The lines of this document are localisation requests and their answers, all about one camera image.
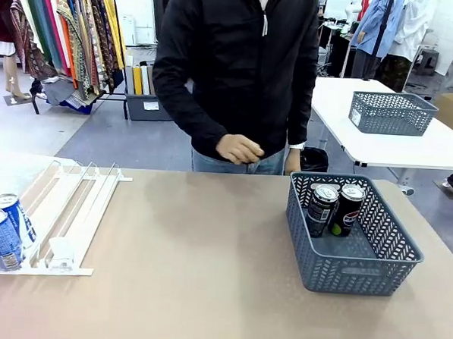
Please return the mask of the person's left hand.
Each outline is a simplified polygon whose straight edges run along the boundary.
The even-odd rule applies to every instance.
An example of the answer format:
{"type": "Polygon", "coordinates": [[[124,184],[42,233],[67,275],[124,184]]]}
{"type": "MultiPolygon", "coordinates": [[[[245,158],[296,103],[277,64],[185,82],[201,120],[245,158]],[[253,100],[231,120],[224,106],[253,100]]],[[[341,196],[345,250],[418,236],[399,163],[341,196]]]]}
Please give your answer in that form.
{"type": "Polygon", "coordinates": [[[285,170],[284,174],[286,176],[290,175],[292,172],[301,171],[300,166],[300,157],[302,151],[300,149],[289,149],[288,154],[285,159],[285,170]]]}

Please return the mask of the person's right hand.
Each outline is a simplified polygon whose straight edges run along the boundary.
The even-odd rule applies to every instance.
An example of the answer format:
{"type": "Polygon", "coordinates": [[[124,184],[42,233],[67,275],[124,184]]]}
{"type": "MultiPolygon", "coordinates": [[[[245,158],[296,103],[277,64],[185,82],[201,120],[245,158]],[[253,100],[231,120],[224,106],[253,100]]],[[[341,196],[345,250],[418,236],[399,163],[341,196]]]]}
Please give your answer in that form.
{"type": "Polygon", "coordinates": [[[265,154],[257,143],[241,134],[224,135],[215,149],[222,158],[236,165],[257,163],[265,154]]]}

